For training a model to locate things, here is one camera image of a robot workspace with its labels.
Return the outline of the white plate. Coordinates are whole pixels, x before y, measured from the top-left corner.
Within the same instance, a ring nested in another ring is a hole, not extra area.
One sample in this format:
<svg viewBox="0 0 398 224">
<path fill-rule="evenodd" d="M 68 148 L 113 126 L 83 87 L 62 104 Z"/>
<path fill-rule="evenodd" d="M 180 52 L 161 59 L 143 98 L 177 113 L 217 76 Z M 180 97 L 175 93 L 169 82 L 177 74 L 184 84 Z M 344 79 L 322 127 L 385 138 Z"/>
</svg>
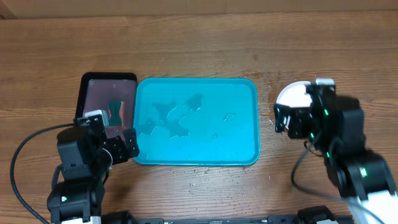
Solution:
<svg viewBox="0 0 398 224">
<path fill-rule="evenodd" d="M 304 123 L 308 119 L 311 96 L 307 93 L 306 87 L 309 81 L 294 82 L 286 86 L 278 95 L 276 103 L 291 107 L 289 130 L 294 126 Z"/>
</svg>

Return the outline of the green and pink sponge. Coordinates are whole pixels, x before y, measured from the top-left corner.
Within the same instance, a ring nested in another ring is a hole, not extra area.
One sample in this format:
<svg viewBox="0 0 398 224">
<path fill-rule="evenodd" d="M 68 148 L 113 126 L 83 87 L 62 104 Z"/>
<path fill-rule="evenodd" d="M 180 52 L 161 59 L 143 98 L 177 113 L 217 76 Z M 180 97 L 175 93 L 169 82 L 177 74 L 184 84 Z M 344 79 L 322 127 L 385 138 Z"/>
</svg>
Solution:
<svg viewBox="0 0 398 224">
<path fill-rule="evenodd" d="M 109 112 L 109 125 L 114 127 L 123 126 L 124 123 L 124 102 L 119 100 L 113 100 L 108 102 Z"/>
</svg>

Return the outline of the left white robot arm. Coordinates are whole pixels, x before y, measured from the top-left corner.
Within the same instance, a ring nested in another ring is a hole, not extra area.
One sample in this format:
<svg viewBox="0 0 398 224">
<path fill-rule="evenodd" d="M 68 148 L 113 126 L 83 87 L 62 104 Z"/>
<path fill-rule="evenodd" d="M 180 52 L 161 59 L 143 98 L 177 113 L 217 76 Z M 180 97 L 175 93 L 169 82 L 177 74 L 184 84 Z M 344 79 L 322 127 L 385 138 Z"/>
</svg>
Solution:
<svg viewBox="0 0 398 224">
<path fill-rule="evenodd" d="M 102 216 L 104 185 L 113 165 L 139 155 L 136 130 L 108 138 L 100 115 L 78 118 L 57 135 L 61 165 L 52 179 L 47 208 L 52 223 L 127 223 L 132 218 L 120 212 Z"/>
</svg>

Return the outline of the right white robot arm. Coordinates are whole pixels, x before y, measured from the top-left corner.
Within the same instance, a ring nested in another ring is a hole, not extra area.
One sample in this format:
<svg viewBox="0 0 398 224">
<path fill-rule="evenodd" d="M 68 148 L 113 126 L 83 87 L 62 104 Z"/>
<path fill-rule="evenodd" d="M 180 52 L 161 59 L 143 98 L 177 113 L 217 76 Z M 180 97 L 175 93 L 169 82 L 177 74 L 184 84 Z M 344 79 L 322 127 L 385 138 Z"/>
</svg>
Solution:
<svg viewBox="0 0 398 224">
<path fill-rule="evenodd" d="M 276 132 L 304 141 L 290 175 L 296 189 L 345 203 L 356 223 L 397 223 L 397 186 L 386 160 L 366 147 L 364 111 L 357 98 L 337 95 L 334 84 L 295 82 L 279 93 L 274 116 Z M 301 162 L 315 151 L 339 196 L 295 180 Z"/>
</svg>

